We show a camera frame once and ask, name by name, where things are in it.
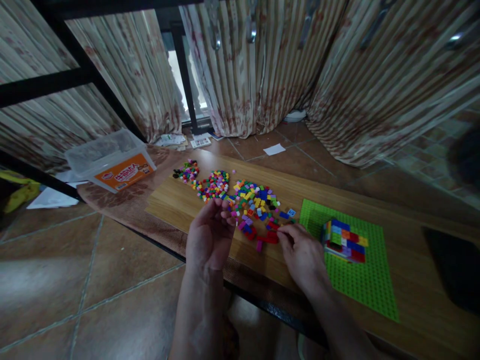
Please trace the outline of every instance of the curtain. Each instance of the curtain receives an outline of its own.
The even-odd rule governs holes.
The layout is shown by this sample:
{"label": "curtain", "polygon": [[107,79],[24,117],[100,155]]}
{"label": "curtain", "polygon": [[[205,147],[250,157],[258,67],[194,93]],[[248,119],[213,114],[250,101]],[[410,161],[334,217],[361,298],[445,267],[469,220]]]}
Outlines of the curtain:
{"label": "curtain", "polygon": [[182,99],[155,10],[66,23],[149,143],[181,132]]}
{"label": "curtain", "polygon": [[327,150],[360,168],[480,99],[478,34],[459,49],[445,46],[464,24],[479,28],[476,2],[397,1],[362,51],[379,4],[350,1],[307,109]]}
{"label": "curtain", "polygon": [[315,84],[345,1],[321,1],[298,49],[307,1],[259,0],[257,37],[246,40],[245,0],[220,1],[221,47],[214,51],[205,4],[181,6],[186,37],[215,131],[246,138],[272,131]]}
{"label": "curtain", "polygon": [[0,84],[78,67],[30,1],[1,1],[0,13]]}
{"label": "curtain", "polygon": [[0,149],[41,170],[68,169],[64,152],[124,127],[93,85],[0,109]]}

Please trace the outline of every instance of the blue brick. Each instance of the blue brick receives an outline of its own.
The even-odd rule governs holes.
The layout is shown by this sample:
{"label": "blue brick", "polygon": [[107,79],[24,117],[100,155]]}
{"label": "blue brick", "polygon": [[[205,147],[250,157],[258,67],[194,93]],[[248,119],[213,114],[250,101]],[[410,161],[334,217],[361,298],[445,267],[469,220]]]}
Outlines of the blue brick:
{"label": "blue brick", "polygon": [[360,254],[365,254],[365,248],[357,243],[347,240],[346,246],[352,250],[358,251]]}

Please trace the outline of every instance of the green baseplate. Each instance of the green baseplate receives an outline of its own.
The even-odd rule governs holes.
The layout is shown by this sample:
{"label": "green baseplate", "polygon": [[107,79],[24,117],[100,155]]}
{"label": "green baseplate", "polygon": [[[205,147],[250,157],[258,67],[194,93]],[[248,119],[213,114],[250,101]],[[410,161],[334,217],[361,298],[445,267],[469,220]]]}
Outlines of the green baseplate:
{"label": "green baseplate", "polygon": [[320,239],[323,224],[332,218],[349,224],[357,234],[368,239],[368,247],[365,248],[365,263],[363,264],[348,263],[336,256],[325,254],[326,270],[333,287],[342,294],[399,323],[399,311],[390,279],[383,228],[303,199],[300,224],[305,226],[317,239]]}

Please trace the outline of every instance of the clear plastic box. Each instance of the clear plastic box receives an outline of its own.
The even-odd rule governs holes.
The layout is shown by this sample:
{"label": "clear plastic box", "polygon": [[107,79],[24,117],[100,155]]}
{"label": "clear plastic box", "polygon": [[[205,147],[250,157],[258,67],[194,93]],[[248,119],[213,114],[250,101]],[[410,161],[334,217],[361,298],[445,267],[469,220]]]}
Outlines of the clear plastic box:
{"label": "clear plastic box", "polygon": [[65,157],[76,176],[112,193],[157,170],[147,145],[127,129],[71,148]]}

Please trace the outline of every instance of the wooden board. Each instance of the wooden board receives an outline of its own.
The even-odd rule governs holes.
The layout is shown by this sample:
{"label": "wooden board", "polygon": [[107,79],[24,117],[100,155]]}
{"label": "wooden board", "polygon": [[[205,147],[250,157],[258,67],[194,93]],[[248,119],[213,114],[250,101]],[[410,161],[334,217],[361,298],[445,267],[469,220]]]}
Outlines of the wooden board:
{"label": "wooden board", "polygon": [[[396,324],[345,297],[355,318],[367,331],[421,357],[457,359],[472,356],[480,320],[448,299],[423,237],[422,226],[470,240],[477,246],[480,246],[479,229],[201,149],[193,151],[189,157],[198,161],[199,179],[220,169],[230,173],[232,187],[241,179],[269,186],[281,202],[282,210],[291,207],[300,213],[303,199],[309,199],[382,226],[401,323]],[[190,222],[202,206],[203,202],[191,187],[169,177],[150,196],[146,211],[187,233]],[[265,244],[261,254],[255,247],[256,242],[248,241],[237,230],[230,256],[269,279],[299,291],[288,273],[280,245]]]}

